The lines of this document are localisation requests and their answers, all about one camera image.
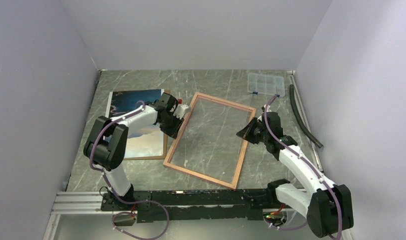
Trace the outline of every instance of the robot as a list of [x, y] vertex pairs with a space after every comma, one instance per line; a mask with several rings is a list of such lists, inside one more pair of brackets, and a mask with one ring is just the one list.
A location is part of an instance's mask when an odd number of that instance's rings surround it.
[[[286, 179], [280, 179], [270, 182], [266, 189], [140, 191], [137, 193], [121, 165], [129, 132], [147, 125], [160, 124], [161, 131], [175, 139], [185, 114], [190, 111], [189, 106], [182, 104], [181, 99], [176, 99], [168, 93], [163, 93], [159, 100], [142, 102], [142, 104], [135, 111], [122, 116], [111, 119], [104, 116], [97, 118], [84, 146], [84, 154], [92, 160], [90, 167], [101, 171], [109, 185], [108, 193], [103, 198], [101, 208], [103, 211], [130, 210], [130, 203], [139, 203], [137, 204], [139, 216], [142, 214], [149, 218], [150, 213], [153, 213], [154, 217], [150, 220], [158, 221], [161, 220], [156, 214], [160, 215], [159, 212], [154, 208], [152, 208], [153, 212], [148, 211], [150, 203], [161, 205], [159, 203], [161, 202], [169, 205], [168, 208], [163, 207], [168, 219], [169, 215], [173, 215], [177, 220], [193, 218], [177, 214], [174, 205], [233, 204], [237, 208], [250, 208], [253, 212], [260, 211], [261, 213], [260, 208], [285, 204], [304, 216], [312, 232], [319, 238], [331, 236], [331, 234], [353, 227], [350, 190], [343, 184], [336, 185], [311, 162], [304, 161], [306, 157], [297, 142], [292, 137], [283, 134], [280, 117], [276, 112], [270, 110], [269, 105], [262, 107], [263, 114], [258, 118], [254, 117], [236, 135], [252, 144], [264, 143], [266, 150], [294, 173], [303, 185], [304, 191], [297, 189]], [[110, 137], [110, 141], [106, 141], [102, 136]], [[252, 197], [249, 195], [251, 193], [264, 197]], [[249, 213], [251, 211], [248, 211], [247, 215], [240, 216], [234, 215], [230, 212], [231, 210], [228, 211], [219, 215], [218, 218], [263, 219], [262, 215], [260, 218], [258, 215], [256, 217], [251, 215]]]

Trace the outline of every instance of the white wall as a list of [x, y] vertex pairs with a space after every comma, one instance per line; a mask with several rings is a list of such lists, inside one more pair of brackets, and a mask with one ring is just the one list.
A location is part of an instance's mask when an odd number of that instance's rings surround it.
[[58, 0], [0, 0], [0, 240], [42, 239], [96, 77]]
[[61, 0], [98, 69], [294, 70], [331, 0]]
[[406, 0], [334, 0], [297, 84], [354, 239], [406, 239]]

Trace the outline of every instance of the tabletop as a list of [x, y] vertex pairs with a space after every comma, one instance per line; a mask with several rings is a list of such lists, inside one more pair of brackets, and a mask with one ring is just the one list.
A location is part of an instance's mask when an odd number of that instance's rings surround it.
[[[105, 115], [110, 92], [169, 89], [174, 97], [178, 99], [181, 98], [185, 104], [191, 102], [195, 92], [200, 92], [256, 108], [256, 116], [258, 117], [262, 114], [261, 107], [266, 104], [271, 96], [264, 94], [253, 95], [247, 92], [247, 76], [249, 73], [284, 77], [285, 96], [277, 98], [271, 105], [271, 110], [279, 114], [284, 134], [293, 137], [301, 147], [303, 153], [316, 165], [315, 152], [313, 151], [312, 145], [298, 127], [291, 109], [288, 94], [291, 82], [287, 77], [286, 71], [108, 70], [102, 71], [88, 114], [84, 134], [78, 148], [67, 191], [97, 191], [106, 185], [101, 174], [89, 168], [89, 159], [83, 155], [83, 147], [95, 119]], [[224, 127], [222, 124], [225, 122], [226, 117], [227, 116], [220, 115], [220, 117], [214, 119], [211, 124], [221, 126], [220, 129], [222, 129]], [[168, 138], [168, 149], [172, 141], [171, 138]], [[207, 152], [201, 152], [200, 154], [210, 155], [211, 153], [212, 149], [208, 149]], [[123, 167], [126, 176], [134, 185], [134, 189], [138, 191], [226, 189], [223, 186], [210, 183], [186, 173], [166, 168], [162, 163], [162, 159], [124, 160]], [[237, 188], [266, 188], [269, 182], [278, 179], [287, 179], [297, 188], [301, 187], [301, 184], [297, 181], [293, 173], [269, 154], [264, 144], [248, 144]]]

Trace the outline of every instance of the black tube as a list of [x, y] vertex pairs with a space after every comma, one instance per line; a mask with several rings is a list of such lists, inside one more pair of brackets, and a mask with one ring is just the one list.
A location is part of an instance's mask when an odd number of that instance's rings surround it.
[[298, 112], [297, 104], [295, 101], [294, 97], [294, 85], [290, 85], [290, 104], [291, 104], [291, 109], [293, 109], [294, 116], [296, 117], [298, 126], [300, 129], [303, 131], [303, 133], [318, 147], [321, 148], [323, 145], [321, 142], [315, 138], [314, 135], [312, 135], [309, 130], [306, 128], [306, 126], [303, 123], [303, 120], [301, 119], [300, 113]]

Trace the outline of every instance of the plastic box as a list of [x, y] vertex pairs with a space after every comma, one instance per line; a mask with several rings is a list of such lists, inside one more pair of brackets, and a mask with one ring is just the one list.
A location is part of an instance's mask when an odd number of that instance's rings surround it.
[[257, 73], [248, 74], [247, 91], [254, 94], [285, 95], [284, 77]]

